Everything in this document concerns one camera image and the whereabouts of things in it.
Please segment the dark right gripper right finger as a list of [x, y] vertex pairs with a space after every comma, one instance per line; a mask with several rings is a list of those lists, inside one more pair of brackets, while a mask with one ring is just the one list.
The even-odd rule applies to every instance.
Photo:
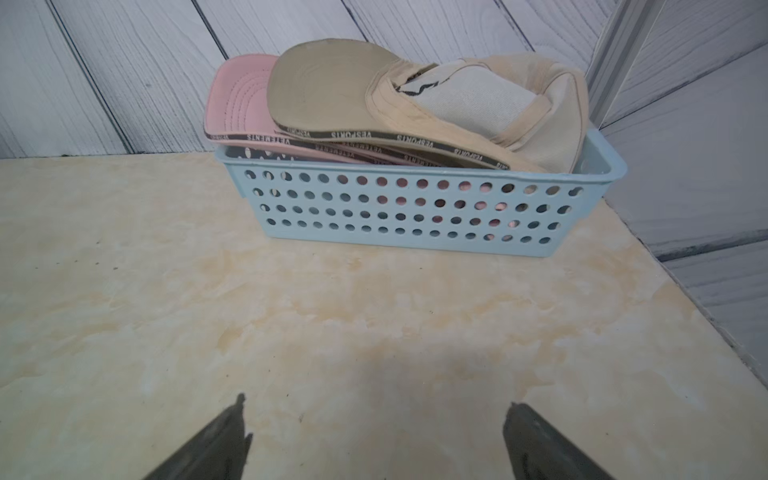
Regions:
[[510, 405], [502, 434], [515, 479], [614, 479], [525, 403]]

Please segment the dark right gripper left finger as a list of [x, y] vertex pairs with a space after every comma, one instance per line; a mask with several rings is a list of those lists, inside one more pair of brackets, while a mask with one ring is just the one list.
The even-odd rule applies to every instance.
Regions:
[[234, 404], [196, 433], [144, 479], [240, 480], [247, 463], [253, 434], [246, 432], [246, 396], [239, 393]]

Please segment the beige baseball cap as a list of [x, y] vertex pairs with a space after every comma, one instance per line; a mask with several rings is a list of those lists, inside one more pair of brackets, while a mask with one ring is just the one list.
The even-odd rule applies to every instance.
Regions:
[[418, 64], [372, 43], [317, 40], [278, 58], [267, 104], [297, 138], [512, 171], [571, 172], [589, 127], [582, 71], [532, 52]]

